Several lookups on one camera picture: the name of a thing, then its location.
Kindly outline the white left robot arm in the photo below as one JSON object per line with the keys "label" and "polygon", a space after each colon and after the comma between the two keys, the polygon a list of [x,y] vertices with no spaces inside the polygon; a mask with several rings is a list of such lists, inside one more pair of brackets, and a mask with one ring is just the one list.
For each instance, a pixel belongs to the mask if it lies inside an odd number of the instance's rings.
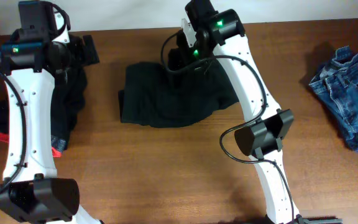
{"label": "white left robot arm", "polygon": [[9,149],[0,210],[20,223],[96,223],[80,204],[73,179],[57,175],[51,102],[68,71],[99,61],[91,36],[73,37],[68,14],[49,1],[18,3],[21,27],[0,48],[9,97]]}

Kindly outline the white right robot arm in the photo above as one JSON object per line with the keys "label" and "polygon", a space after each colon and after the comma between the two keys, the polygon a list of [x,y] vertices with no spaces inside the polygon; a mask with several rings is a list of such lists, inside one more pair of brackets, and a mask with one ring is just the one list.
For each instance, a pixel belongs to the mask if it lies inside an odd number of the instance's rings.
{"label": "white right robot arm", "polygon": [[217,61],[241,105],[244,123],[229,128],[236,144],[254,165],[264,192],[266,223],[306,223],[291,195],[283,166],[283,139],[293,123],[291,110],[283,110],[266,87],[252,58],[244,26],[233,9],[218,12],[210,1],[191,0],[186,6],[180,34],[181,49],[190,64],[183,73]]}

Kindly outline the black trousers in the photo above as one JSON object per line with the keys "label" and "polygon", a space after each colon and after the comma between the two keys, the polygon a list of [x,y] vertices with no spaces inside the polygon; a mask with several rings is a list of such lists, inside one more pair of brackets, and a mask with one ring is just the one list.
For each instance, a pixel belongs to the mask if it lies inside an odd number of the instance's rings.
{"label": "black trousers", "polygon": [[217,60],[181,74],[160,63],[129,65],[118,98],[122,123],[153,128],[190,126],[239,101]]}

